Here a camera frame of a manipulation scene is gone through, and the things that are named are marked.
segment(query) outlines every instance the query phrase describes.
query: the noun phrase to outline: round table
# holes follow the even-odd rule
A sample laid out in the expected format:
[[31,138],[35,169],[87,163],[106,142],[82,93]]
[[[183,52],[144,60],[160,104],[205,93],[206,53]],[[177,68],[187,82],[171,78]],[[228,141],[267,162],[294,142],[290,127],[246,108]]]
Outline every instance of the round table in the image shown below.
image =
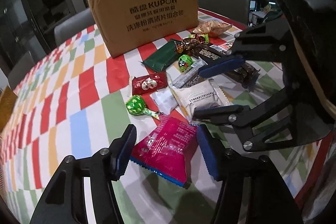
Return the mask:
[[[212,17],[233,24],[228,32],[231,35],[244,28],[228,18],[199,10],[200,20]],[[94,25],[67,40],[26,75],[14,91],[18,99],[2,133],[0,154],[6,202],[21,223],[29,223],[43,189],[65,156],[78,159],[93,155],[120,137],[129,123],[137,127],[137,142],[157,126],[151,117],[134,117],[126,111],[129,76],[151,73],[140,62],[170,38],[181,39],[189,34],[179,32],[111,58]],[[210,41],[221,45],[232,41],[231,35]],[[254,107],[283,87],[282,70],[278,64],[250,63],[260,69],[252,92],[223,75],[217,76],[216,82],[234,104]],[[172,79],[180,74],[176,64],[167,72]],[[144,95],[144,99],[149,109],[157,110],[149,95]],[[179,108],[172,115],[185,120]],[[224,145],[247,154],[235,134],[222,133],[215,126],[209,126],[209,130]],[[266,152],[293,196],[303,188],[320,143]],[[191,167],[192,184],[186,190],[130,162],[120,181],[113,182],[125,223],[209,223],[221,182],[208,174],[199,148]],[[95,217],[89,178],[84,184],[88,220],[92,224]]]

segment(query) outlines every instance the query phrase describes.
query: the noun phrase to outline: barcode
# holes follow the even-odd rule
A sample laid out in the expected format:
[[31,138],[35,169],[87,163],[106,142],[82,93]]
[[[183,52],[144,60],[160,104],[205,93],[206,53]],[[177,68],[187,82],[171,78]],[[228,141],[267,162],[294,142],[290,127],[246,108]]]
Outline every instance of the barcode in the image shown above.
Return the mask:
[[222,47],[220,46],[216,46],[216,45],[211,45],[210,48],[214,48],[215,50],[219,51],[219,52],[223,52],[225,51],[225,49],[223,49]]

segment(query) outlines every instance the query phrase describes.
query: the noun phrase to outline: green package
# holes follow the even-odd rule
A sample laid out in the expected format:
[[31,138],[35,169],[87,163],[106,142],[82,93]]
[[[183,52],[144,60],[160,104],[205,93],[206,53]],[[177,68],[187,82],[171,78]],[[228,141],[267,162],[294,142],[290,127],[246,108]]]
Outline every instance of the green package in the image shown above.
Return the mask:
[[181,41],[170,39],[167,44],[151,54],[142,63],[156,72],[166,70],[182,55],[176,52],[176,43],[181,44]]

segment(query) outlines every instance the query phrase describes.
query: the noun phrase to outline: candy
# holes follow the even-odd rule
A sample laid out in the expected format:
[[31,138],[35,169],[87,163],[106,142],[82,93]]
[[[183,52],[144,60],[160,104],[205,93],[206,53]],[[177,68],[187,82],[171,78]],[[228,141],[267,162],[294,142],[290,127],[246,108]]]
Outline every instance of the candy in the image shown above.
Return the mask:
[[149,110],[146,103],[140,95],[133,95],[126,103],[126,109],[131,115],[146,114],[159,120],[159,112]]
[[184,54],[180,56],[180,58],[178,59],[178,68],[181,72],[184,72],[193,63],[194,61],[191,59],[191,57],[189,55]]
[[151,75],[132,79],[132,95],[142,95],[163,89],[168,86],[166,72],[157,72]]
[[206,41],[205,37],[195,35],[195,37],[187,37],[182,40],[181,44],[176,44],[176,52],[181,54],[183,51],[190,51],[197,45],[203,44]]

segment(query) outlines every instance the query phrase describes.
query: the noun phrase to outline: snack bag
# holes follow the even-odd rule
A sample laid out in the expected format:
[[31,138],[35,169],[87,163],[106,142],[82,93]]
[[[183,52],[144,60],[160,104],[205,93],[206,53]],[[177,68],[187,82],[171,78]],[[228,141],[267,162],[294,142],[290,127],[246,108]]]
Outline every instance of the snack bag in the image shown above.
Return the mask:
[[231,28],[232,25],[226,25],[225,23],[221,23],[216,20],[210,20],[208,22],[204,22],[201,25],[198,25],[195,30],[193,30],[193,33],[208,34],[210,37],[218,37],[220,34]]
[[171,92],[189,123],[192,121],[196,108],[205,109],[230,105],[221,88],[212,79],[189,88],[171,88]]
[[130,160],[159,176],[183,186],[187,182],[185,150],[197,128],[171,116],[160,116],[160,124],[133,148]]
[[131,95],[142,95],[168,86],[166,72],[157,72],[141,77],[130,77]]

